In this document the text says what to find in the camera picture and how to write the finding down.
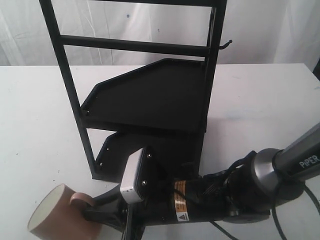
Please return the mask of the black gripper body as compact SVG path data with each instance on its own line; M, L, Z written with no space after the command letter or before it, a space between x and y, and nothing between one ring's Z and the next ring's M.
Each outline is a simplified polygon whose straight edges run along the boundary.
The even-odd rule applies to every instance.
M123 205L117 230L124 240L140 240L147 226L209 222L235 237L217 222L256 223L270 217L268 210L254 210L236 203L229 187L230 172L192 180L125 173L120 184Z

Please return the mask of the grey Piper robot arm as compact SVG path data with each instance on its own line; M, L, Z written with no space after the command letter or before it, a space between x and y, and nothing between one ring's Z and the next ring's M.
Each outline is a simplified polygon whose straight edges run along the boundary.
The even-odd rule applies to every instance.
M276 218L276 207L307 193L320 174L320 127L285 149L251 151L226 170L193 174L191 156L203 136L191 138L116 132L97 156L97 176L117 183L83 209L88 221L108 225L126 240L145 227L218 221L245 224Z

